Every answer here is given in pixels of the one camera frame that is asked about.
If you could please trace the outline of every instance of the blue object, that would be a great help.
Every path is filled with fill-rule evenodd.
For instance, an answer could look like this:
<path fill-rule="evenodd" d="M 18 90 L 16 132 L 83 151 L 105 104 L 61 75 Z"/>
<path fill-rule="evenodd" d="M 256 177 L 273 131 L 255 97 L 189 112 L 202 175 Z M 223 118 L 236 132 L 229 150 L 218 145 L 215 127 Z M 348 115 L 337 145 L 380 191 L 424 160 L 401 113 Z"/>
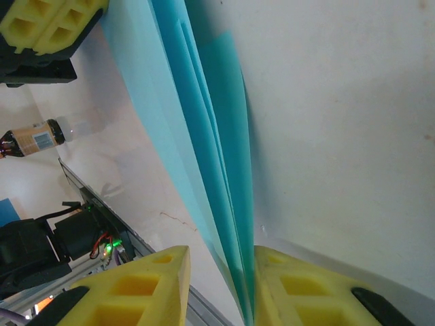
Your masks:
<path fill-rule="evenodd" d="M 139 119 L 253 325 L 247 106 L 231 35 L 198 51 L 183 0 L 111 1 L 103 29 Z"/>
<path fill-rule="evenodd" d="M 20 217 L 15 211 L 9 198 L 0 200 L 0 226 L 4 226 L 13 221 L 19 221 Z"/>

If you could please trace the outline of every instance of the stack of paper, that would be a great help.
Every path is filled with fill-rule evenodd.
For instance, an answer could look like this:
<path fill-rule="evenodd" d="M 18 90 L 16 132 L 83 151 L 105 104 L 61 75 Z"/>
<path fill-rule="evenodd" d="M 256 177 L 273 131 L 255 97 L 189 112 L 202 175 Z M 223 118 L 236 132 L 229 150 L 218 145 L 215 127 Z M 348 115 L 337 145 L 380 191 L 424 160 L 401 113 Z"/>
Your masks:
<path fill-rule="evenodd" d="M 139 119 L 252 325 L 249 133 L 231 35 L 198 48 L 183 0 L 111 1 L 103 28 Z"/>

